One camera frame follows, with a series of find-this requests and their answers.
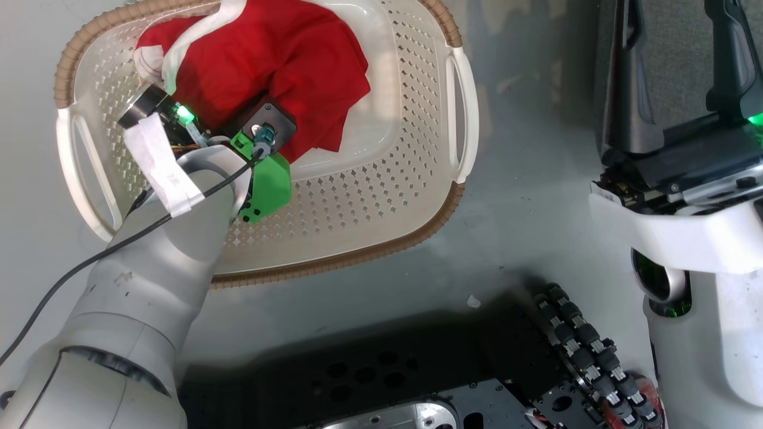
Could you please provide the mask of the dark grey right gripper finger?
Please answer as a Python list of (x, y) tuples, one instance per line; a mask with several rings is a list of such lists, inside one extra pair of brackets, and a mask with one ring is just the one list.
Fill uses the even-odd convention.
[(707, 1), (713, 23), (713, 85), (706, 108), (729, 119), (761, 114), (761, 63), (741, 1)]

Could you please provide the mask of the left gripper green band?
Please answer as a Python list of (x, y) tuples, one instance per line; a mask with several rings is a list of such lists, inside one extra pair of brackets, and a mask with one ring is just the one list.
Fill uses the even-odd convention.
[(222, 127), (212, 129), (161, 87), (148, 84), (128, 101), (118, 125), (128, 130), (154, 114), (176, 158), (223, 145), (246, 162), (257, 159), (241, 207), (243, 222), (259, 222), (291, 200), (290, 164), (280, 150), (293, 136), (293, 117), (267, 92), (256, 95)]

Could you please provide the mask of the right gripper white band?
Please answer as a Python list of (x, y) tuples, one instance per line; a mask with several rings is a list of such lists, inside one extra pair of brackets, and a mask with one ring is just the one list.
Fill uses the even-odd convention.
[[(664, 147), (652, 111), (641, 1), (613, 6), (603, 141), (625, 154)], [(595, 222), (657, 265), (742, 274), (761, 268), (761, 117), (703, 117), (668, 131), (671, 146), (625, 158), (590, 185)]]

